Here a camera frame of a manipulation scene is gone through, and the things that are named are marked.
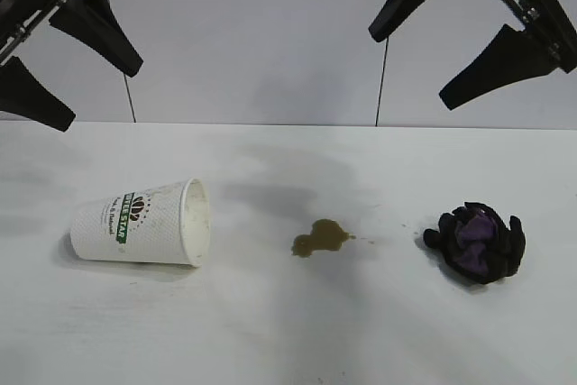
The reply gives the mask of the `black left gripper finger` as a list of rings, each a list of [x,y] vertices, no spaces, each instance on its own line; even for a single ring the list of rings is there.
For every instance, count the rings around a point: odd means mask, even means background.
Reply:
[[[67,131],[75,113],[30,73],[18,57],[1,67],[1,111],[58,131]]]
[[[87,45],[130,78],[142,67],[141,56],[117,22],[108,0],[68,0],[49,23]]]

